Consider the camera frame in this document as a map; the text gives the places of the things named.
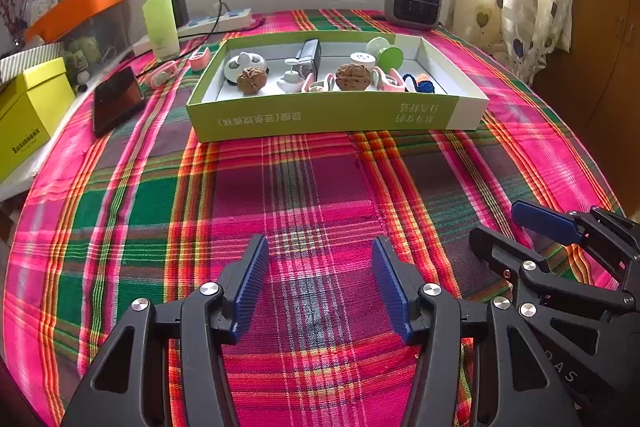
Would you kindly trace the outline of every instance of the green box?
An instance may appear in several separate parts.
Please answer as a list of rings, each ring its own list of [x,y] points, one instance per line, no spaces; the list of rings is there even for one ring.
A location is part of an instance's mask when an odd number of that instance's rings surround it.
[[[284,63],[307,39],[318,38],[324,61],[350,61],[364,51],[368,32],[289,32],[239,37],[225,41],[214,54],[187,103],[187,112],[201,142],[331,131],[398,129],[475,129],[487,97],[453,62],[427,40],[401,34],[383,36],[402,49],[404,67],[428,71],[441,94],[377,90],[284,93],[225,99],[236,89],[225,84],[223,67],[232,55],[251,51],[263,55],[268,66]]]
[[[44,145],[75,98],[65,61],[24,70],[0,93],[0,181]]]

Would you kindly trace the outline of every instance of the walnut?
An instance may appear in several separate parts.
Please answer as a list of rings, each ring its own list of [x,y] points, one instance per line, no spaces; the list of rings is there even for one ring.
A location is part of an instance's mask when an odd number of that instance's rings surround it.
[[[244,94],[258,94],[267,84],[267,73],[262,68],[244,68],[238,75],[238,88]]]
[[[371,83],[371,72],[360,64],[344,64],[335,72],[335,83],[343,91],[364,91]]]

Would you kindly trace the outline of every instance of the plaid tablecloth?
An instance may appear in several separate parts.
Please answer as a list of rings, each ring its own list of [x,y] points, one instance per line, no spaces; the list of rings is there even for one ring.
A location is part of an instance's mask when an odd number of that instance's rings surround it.
[[[294,10],[254,32],[407,32],[360,10]],[[425,34],[490,99],[474,132],[356,132],[200,144],[185,103],[198,75],[147,92],[144,111],[101,139],[78,110],[20,217],[4,293],[11,374],[49,425],[130,302],[215,280],[253,233],[270,266],[248,334],[225,347],[243,426],[398,425],[417,349],[392,333],[370,267],[387,234],[427,281],[486,300],[505,283],[467,245],[482,223],[544,253],[566,277],[612,287],[578,248],[515,226],[510,202],[619,210],[575,136],[523,83],[443,30]],[[134,64],[140,71],[150,58]],[[470,413],[463,344],[457,425]],[[177,353],[174,425],[184,424]]]

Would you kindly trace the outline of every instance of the green bottle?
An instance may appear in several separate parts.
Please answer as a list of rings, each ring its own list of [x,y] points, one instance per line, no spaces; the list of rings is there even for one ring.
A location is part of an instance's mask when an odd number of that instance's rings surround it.
[[[146,0],[142,5],[146,32],[156,60],[162,62],[180,54],[171,0]]]

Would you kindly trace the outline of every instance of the orange container lid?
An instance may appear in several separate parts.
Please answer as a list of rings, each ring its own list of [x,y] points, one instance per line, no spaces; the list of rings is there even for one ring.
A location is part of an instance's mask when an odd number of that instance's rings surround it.
[[[85,20],[124,0],[62,0],[27,28],[25,40],[39,35],[47,44],[77,28]]]

